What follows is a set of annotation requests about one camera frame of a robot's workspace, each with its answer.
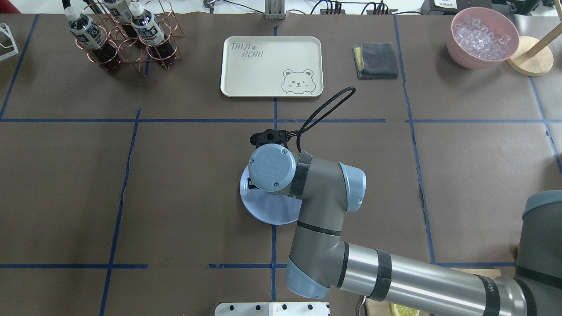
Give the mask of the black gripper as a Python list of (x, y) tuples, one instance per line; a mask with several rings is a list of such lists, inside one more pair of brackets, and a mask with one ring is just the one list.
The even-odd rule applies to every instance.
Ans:
[(281, 190), (291, 182), (290, 138), (287, 130), (267, 129), (253, 134), (250, 142), (255, 151), (249, 158), (249, 176), (261, 190)]

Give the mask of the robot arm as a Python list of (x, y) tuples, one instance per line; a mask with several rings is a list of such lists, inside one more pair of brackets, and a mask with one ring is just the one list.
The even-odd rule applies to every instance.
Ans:
[(323, 299), (337, 288), (439, 316), (561, 314), (560, 190), (528, 198), (514, 277), (492, 279), (343, 242), (345, 214), (359, 210), (367, 178), (361, 169), (292, 153), (292, 136), (253, 134), (248, 171), (256, 188), (302, 202), (285, 272), (295, 294)]

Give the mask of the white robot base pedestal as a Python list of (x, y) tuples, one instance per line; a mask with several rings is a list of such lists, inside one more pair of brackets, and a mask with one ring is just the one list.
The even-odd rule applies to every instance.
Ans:
[(225, 302), (215, 316), (329, 316), (327, 302)]

